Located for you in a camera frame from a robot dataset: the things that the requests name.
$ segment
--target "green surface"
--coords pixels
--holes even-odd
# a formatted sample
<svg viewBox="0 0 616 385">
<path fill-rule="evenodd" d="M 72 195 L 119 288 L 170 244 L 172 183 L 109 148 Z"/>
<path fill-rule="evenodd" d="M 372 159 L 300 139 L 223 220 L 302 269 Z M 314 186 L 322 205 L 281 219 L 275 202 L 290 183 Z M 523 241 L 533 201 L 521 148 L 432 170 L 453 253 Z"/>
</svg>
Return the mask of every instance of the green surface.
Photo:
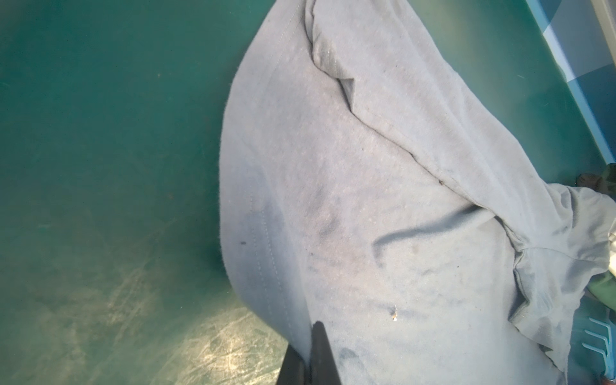
<svg viewBox="0 0 616 385">
<path fill-rule="evenodd" d="M 0 4 L 1 384 L 273 382 L 286 343 L 225 277 L 216 166 L 271 3 Z M 412 3 L 546 180 L 601 172 L 524 0 Z"/>
</svg>

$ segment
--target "folded cloth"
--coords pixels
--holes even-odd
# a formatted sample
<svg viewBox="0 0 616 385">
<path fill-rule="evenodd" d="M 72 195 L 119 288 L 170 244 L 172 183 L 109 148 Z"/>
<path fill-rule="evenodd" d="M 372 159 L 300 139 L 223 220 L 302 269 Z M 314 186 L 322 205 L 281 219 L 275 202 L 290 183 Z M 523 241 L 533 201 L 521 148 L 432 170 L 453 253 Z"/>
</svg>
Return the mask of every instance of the folded cloth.
<svg viewBox="0 0 616 385">
<path fill-rule="evenodd" d="M 230 281 L 306 361 L 320 320 L 346 384 L 565 381 L 616 204 L 545 184 L 404 0 L 278 0 L 220 175 Z"/>
</svg>

